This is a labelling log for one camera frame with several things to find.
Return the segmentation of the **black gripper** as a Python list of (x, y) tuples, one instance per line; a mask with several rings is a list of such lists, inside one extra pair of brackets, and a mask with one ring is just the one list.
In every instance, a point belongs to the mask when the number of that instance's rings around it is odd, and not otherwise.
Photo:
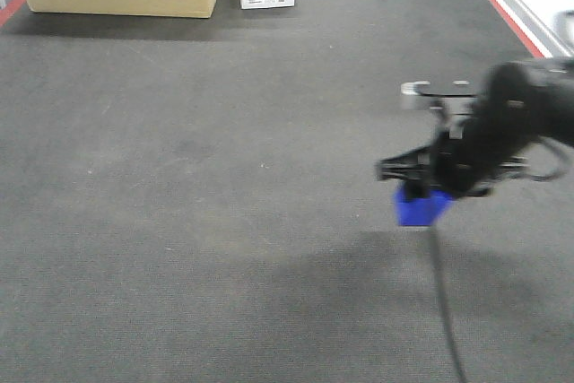
[(430, 144), (377, 161), (375, 178), (400, 180), (408, 198), (432, 191), (461, 198), (528, 145), (529, 135), (485, 126), (463, 126), (459, 137), (442, 130)]

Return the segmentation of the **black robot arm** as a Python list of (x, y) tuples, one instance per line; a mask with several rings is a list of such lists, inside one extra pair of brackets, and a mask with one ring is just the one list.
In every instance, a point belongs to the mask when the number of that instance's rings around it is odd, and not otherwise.
[(570, 161), (556, 150), (560, 165), (531, 174), (518, 154), (539, 143), (573, 145), (573, 60), (531, 58), (496, 65), (478, 94), (440, 94), (428, 83), (405, 83), (404, 94), (430, 100), (439, 118), (434, 139), (375, 165), (377, 180), (397, 179), (408, 199), (443, 192), (454, 199), (485, 196), (504, 179), (554, 180)]

